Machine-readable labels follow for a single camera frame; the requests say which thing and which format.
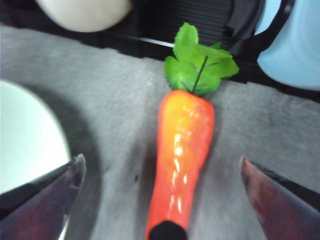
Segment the gray carpet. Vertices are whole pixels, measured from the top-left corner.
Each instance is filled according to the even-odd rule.
[[[67,240],[142,240],[155,177],[163,63],[28,29],[1,27],[1,77],[53,109],[87,176]],[[224,81],[198,182],[190,240],[265,240],[240,177],[242,155],[320,192],[320,105]]]

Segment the light blue object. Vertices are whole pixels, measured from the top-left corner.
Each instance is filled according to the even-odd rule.
[[[263,6],[261,17],[256,25],[254,35],[266,30],[280,8],[281,0],[266,0]]]
[[[255,34],[263,32],[279,8],[267,0]],[[283,28],[257,63],[272,79],[297,88],[320,91],[320,0],[296,0]]]

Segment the white plate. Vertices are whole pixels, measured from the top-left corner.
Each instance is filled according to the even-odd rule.
[[[57,118],[41,99],[3,80],[0,98],[0,192],[5,193],[68,163],[71,156]]]

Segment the toy carrot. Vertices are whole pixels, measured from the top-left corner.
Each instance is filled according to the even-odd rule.
[[[214,131],[211,102],[199,97],[238,72],[220,43],[198,43],[197,29],[184,23],[164,71],[173,89],[158,113],[156,178],[146,240],[186,240],[194,189]]]

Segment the black object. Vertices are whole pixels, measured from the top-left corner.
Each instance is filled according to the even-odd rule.
[[[294,4],[295,0],[282,0],[279,10],[270,26],[257,35],[241,37],[239,41],[230,47],[230,53],[240,59],[246,59],[251,62],[255,61],[259,54],[270,47],[275,40],[282,27],[285,25]]]
[[[265,0],[235,0],[232,15],[225,28],[235,39],[247,39],[253,35],[264,9]]]
[[[245,158],[241,177],[268,240],[320,239],[320,194]]]
[[[187,233],[174,222],[163,221],[152,228],[148,240],[187,240]]]
[[[260,52],[270,46],[285,24],[294,0],[281,0],[267,30],[253,36],[265,0],[133,0],[133,10],[115,26],[92,33],[66,30],[55,24],[35,0],[2,0],[2,23],[71,38],[97,48],[113,48],[138,58],[164,60],[173,55],[174,37],[183,24],[195,25],[203,45],[222,42],[235,55],[239,74],[230,80],[257,83],[320,103],[320,92],[274,81],[257,65]]]
[[[0,221],[0,239],[57,240],[69,218],[85,173],[85,158],[78,155],[70,164],[31,183],[31,187],[16,189],[1,197],[1,208],[3,204],[7,207],[7,216]]]

